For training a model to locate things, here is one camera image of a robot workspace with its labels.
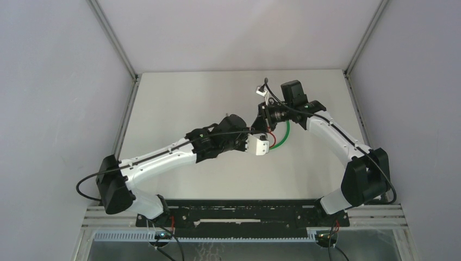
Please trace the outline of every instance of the white robotic arm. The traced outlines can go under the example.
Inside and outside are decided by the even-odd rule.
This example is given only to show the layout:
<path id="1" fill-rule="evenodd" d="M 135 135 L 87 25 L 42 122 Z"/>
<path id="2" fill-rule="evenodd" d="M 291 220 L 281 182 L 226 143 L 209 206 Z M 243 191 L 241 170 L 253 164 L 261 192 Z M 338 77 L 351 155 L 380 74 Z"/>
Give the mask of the white robotic arm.
<path id="1" fill-rule="evenodd" d="M 277 102 L 267 98 L 264 87 Z M 266 136 L 253 134 L 274 130 L 277 123 L 287 120 L 299 123 L 325 141 L 346 168 L 341 187 L 316 201 L 320 215 L 359 206 L 389 190 L 388 178 L 383 177 L 389 176 L 389 162 L 382 149 L 372 150 L 361 144 L 332 119 L 320 102 L 308 102 L 300 82 L 283 84 L 282 92 L 284 102 L 273 95 L 267 80 L 258 87 L 257 93 L 265 96 L 265 102 L 258 105 L 258 116 L 251 128 L 237 115 L 230 115 L 219 124 L 194 129 L 179 141 L 146 155 L 122 161 L 115 156 L 106 157 L 101 171 L 113 171 L 96 179 L 106 213 L 128 210 L 158 219 L 169 211 L 165 200 L 143 192 L 139 184 L 172 168 L 216 158 L 229 150 L 265 155 L 269 151 Z"/>
<path id="2" fill-rule="evenodd" d="M 216 158 L 220 153 L 238 150 L 254 155 L 269 152 L 265 134 L 256 137 L 237 115 L 226 116 L 219 124 L 194 129 L 179 141 L 135 158 L 116 161 L 114 156 L 103 160 L 101 171 L 116 169 L 98 176 L 96 183 L 108 214 L 127 210 L 155 219 L 167 211 L 162 196 L 142 191 L 139 185 L 160 173 L 176 167 Z"/>

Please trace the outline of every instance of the wire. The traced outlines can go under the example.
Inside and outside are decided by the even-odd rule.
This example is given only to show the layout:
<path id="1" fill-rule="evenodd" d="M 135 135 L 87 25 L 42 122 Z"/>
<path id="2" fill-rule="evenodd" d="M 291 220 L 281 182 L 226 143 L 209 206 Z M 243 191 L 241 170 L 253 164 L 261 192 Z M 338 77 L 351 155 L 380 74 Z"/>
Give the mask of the wire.
<path id="1" fill-rule="evenodd" d="M 330 261 L 333 261 L 333 258 L 332 258 L 332 255 L 331 255 L 331 247 L 332 247 L 332 244 L 331 244 L 331 238 L 333 237 L 334 234 L 337 234 L 339 232 L 339 221 L 338 221 L 338 215 L 336 215 L 335 219 L 333 220 L 333 224 L 332 224 L 332 227 L 330 229 L 330 237 L 328 239 L 328 257 L 330 259 Z M 346 254 L 344 253 L 343 250 L 341 250 L 339 247 L 336 246 L 336 244 L 333 245 L 333 247 L 335 249 L 337 249 L 339 252 L 341 252 L 341 254 L 346 258 L 347 261 L 349 261 L 349 258 L 346 256 Z"/>
<path id="2" fill-rule="evenodd" d="M 184 142 L 184 143 L 182 143 L 182 144 L 179 144 L 179 145 L 177 145 L 177 146 L 175 146 L 175 147 L 172 147 L 171 150 L 162 151 L 162 152 L 160 152 L 160 153 L 157 153 L 157 154 L 152 155 L 152 156 L 150 156 L 150 157 L 147 157 L 147 158 L 145 158 L 145 159 L 138 160 L 138 161 L 134 162 L 132 165 L 133 165 L 133 166 L 136 166 L 136 165 L 138 165 L 138 164 L 140 164 L 140 163 L 143 163 L 143 162 L 149 161 L 149 160 L 151 160 L 151 159 L 154 159 L 154 158 L 163 156 L 163 155 L 165 155 L 165 154 L 170 153 L 171 151 L 177 150 L 177 149 L 179 149 L 179 148 L 181 148 L 181 147 L 183 147 L 183 146 L 185 146 L 185 145 L 187 145 L 187 144 L 190 144 L 190 143 L 192 143 L 192 142 L 195 142 L 195 141 L 198 141 L 198 140 L 201 140 L 201 139 L 205 139 L 205 138 L 209 138 L 209 137 L 214 137 L 214 136 L 219 136 L 219 135 L 239 134 L 239 133 L 253 133 L 253 134 L 258 134 L 258 133 L 265 133 L 265 132 L 260 132 L 260 131 L 258 131 L 258 130 L 236 130 L 236 131 L 232 131 L 232 132 L 217 132 L 217 133 L 211 133 L 211 134 L 208 134 L 208 135 L 201 136 L 201 137 L 199 137 L 199 138 L 197 138 L 197 139 L 193 139 L 193 140 L 186 141 L 186 142 Z M 92 177 L 96 177 L 96 176 L 99 176 L 99 175 L 102 175 L 102 174 L 108 174 L 108 173 L 110 173 L 111 175 L 115 175 L 115 174 L 117 174 L 117 172 L 115 172 L 115 171 L 117 171 L 117 170 L 123 170 L 123 169 L 126 169 L 126 168 L 128 168 L 128 167 L 130 167 L 130 165 L 125 165 L 125 166 L 116 167 L 116 168 L 110 169 L 110 170 L 105 170 L 105 171 L 96 172 L 96 173 L 93 173 L 93 174 L 91 174 L 91 175 L 88 175 L 88 176 L 82 178 L 82 179 L 77 183 L 77 185 L 76 185 L 77 193 L 78 193 L 80 196 L 82 196 L 82 197 L 88 198 L 89 200 L 94 200 L 94 201 L 101 202 L 100 199 L 95 198 L 95 197 L 90 197 L 90 196 L 84 194 L 83 192 L 81 192 L 81 191 L 80 191 L 80 185 L 81 185 L 83 182 L 85 182 L 86 180 L 88 180 L 88 179 L 90 179 L 90 178 L 92 178 Z"/>
<path id="3" fill-rule="evenodd" d="M 347 261 L 349 261 L 349 258 L 346 256 L 346 254 L 344 253 L 343 250 L 341 250 L 339 247 L 335 246 L 334 247 L 335 249 L 337 249 L 339 252 L 341 252 L 341 254 L 344 256 L 344 258 L 346 258 Z"/>
<path id="4" fill-rule="evenodd" d="M 394 185 L 392 185 L 392 183 L 391 183 L 391 181 L 389 180 L 388 176 L 386 176 L 386 175 L 384 174 L 384 171 L 379 167 L 379 165 L 378 165 L 378 164 L 377 164 L 367 153 L 365 153 L 365 152 L 363 151 L 363 149 L 361 149 L 360 147 L 357 147 L 357 149 L 358 149 L 361 153 L 365 154 L 365 156 L 367 156 L 367 158 L 370 159 L 371 162 L 373 162 L 373 164 L 379 169 L 379 171 L 381 172 L 381 174 L 384 176 L 384 178 L 386 179 L 386 181 L 387 181 L 388 184 L 390 185 L 390 189 L 392 190 L 393 198 L 392 198 L 391 201 L 389 201 L 389 202 L 384 202 L 383 204 L 386 204 L 386 205 L 388 205 L 388 204 L 393 204 L 393 203 L 397 200 L 397 192 L 395 191 Z"/>
<path id="5" fill-rule="evenodd" d="M 176 240 L 176 242 L 178 243 L 179 249 L 181 250 L 181 256 L 182 256 L 183 261 L 184 261 L 184 250 L 183 250 L 183 246 L 182 246 L 181 243 L 179 242 L 178 238 L 176 238 L 176 236 L 173 234 L 173 232 L 169 231 L 169 230 L 166 229 L 165 227 L 163 227 L 163 226 L 161 226 L 161 225 L 155 223 L 154 221 L 152 221 L 152 220 L 150 220 L 150 219 L 148 219 L 148 218 L 146 218 L 146 220 L 148 220 L 150 223 L 152 223 L 152 225 L 153 225 L 154 227 L 157 226 L 157 227 L 163 229 L 166 233 L 170 234 L 171 237 L 174 238 L 174 240 Z"/>
<path id="6" fill-rule="evenodd" d="M 171 231 L 175 233 L 175 216 L 171 216 Z"/>
<path id="7" fill-rule="evenodd" d="M 330 121 L 323 117 L 322 115 L 318 115 L 318 114 L 314 114 L 314 113 L 306 113 L 305 111 L 300 111 L 300 110 L 296 110 L 296 109 L 293 109 L 291 107 L 289 107 L 288 105 L 286 105 L 285 103 L 283 103 L 277 96 L 275 96 L 275 94 L 272 92 L 272 90 L 269 88 L 268 84 L 267 84 L 267 80 L 264 79 L 264 85 L 263 87 L 265 86 L 267 88 L 267 90 L 269 91 L 269 93 L 272 95 L 272 97 L 277 101 L 279 102 L 282 106 L 286 107 L 287 109 L 291 110 L 291 111 L 294 111 L 296 113 L 300 113 L 300 114 L 305 114 L 305 115 L 308 115 L 308 116 L 315 116 L 315 117 L 318 117 L 318 118 L 321 118 L 322 120 L 324 120 L 325 122 L 327 123 L 330 123 Z M 389 184 L 389 186 L 391 187 L 391 190 L 392 190 L 392 194 L 393 194 L 393 199 L 389 202 L 384 202 L 383 204 L 393 204 L 395 203 L 395 201 L 397 200 L 397 192 L 394 188 L 394 185 L 392 185 L 390 179 L 386 176 L 386 174 L 384 173 L 384 171 L 379 167 L 379 165 L 368 155 L 368 153 L 366 153 L 363 149 L 361 149 L 359 146 L 356 146 L 356 143 L 353 142 L 344 132 L 341 131 L 341 129 L 339 129 L 336 125 L 332 124 L 331 125 L 339 134 L 341 134 L 341 136 L 344 137 L 344 139 L 347 140 L 347 142 L 349 142 L 352 146 L 354 146 L 356 149 L 358 149 L 361 153 L 363 153 L 365 156 L 367 156 L 371 162 L 373 162 L 373 164 L 379 169 L 379 171 L 381 172 L 381 174 L 383 175 L 383 177 L 386 179 L 387 183 Z"/>
<path id="8" fill-rule="evenodd" d="M 333 258 L 331 257 L 331 238 L 333 237 L 333 229 L 337 224 L 336 223 L 337 220 L 338 220 L 338 215 L 333 220 L 332 228 L 330 229 L 330 237 L 328 238 L 328 257 L 330 258 L 330 261 L 333 261 Z"/>
<path id="9" fill-rule="evenodd" d="M 272 146 L 269 146 L 269 149 L 274 147 L 275 144 L 277 143 L 277 138 L 275 138 L 275 135 L 272 133 L 272 132 L 268 132 L 273 138 L 274 138 L 274 143 L 272 144 Z"/>
<path id="10" fill-rule="evenodd" d="M 290 135 L 290 121 L 286 121 L 286 132 L 285 132 L 285 136 L 283 137 L 283 139 L 279 143 L 275 144 L 274 147 L 269 148 L 269 149 L 273 150 L 275 148 L 280 147 L 286 141 L 286 139 L 288 138 L 288 135 Z"/>
<path id="11" fill-rule="evenodd" d="M 167 254 L 165 251 L 163 251 L 161 248 L 155 247 L 155 250 L 159 251 L 162 253 L 165 257 L 167 257 L 171 261 L 176 261 L 174 258 L 172 258 L 169 254 Z"/>

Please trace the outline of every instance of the white table surface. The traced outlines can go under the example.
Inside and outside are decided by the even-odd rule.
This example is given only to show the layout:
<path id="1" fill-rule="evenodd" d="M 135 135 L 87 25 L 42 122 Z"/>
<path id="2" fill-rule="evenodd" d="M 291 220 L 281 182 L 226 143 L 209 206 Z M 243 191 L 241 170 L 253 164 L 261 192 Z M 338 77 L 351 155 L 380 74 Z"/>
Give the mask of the white table surface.
<path id="1" fill-rule="evenodd" d="M 237 114 L 248 126 L 263 98 L 254 90 L 269 78 L 280 85 L 299 80 L 309 101 L 318 100 L 351 135 L 363 141 L 341 70 L 144 73 L 121 148 L 120 159 L 139 156 L 184 137 L 195 128 Z M 275 135 L 284 136 L 279 123 Z M 165 198 L 319 198 L 338 188 L 344 167 L 319 138 L 291 123 L 288 140 L 265 156 L 230 151 L 216 159 L 153 177 L 141 189 Z"/>

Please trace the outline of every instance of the black joint motor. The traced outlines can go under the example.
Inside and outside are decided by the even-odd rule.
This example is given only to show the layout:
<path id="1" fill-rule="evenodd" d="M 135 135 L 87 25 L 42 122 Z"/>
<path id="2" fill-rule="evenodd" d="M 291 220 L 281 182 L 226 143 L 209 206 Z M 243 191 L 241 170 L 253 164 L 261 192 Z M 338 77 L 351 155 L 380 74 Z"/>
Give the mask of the black joint motor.
<path id="1" fill-rule="evenodd" d="M 247 131 L 246 122 L 235 114 L 224 117 L 219 124 L 212 124 L 201 129 L 194 129 L 186 134 L 186 139 L 193 140 L 193 152 L 197 154 L 197 162 L 216 158 L 220 153 L 239 150 L 245 151 L 247 133 L 219 135 L 225 132 Z"/>
<path id="2" fill-rule="evenodd" d="M 304 94 L 302 85 L 298 80 L 284 83 L 281 88 L 285 99 L 283 104 L 270 98 L 269 104 L 263 102 L 258 105 L 258 116 L 251 126 L 255 130 L 273 131 L 277 123 L 288 120 L 299 123 L 301 127 L 307 129 L 306 121 L 307 118 L 311 117 L 309 114 L 327 110 L 320 102 L 307 100 L 307 95 Z"/>

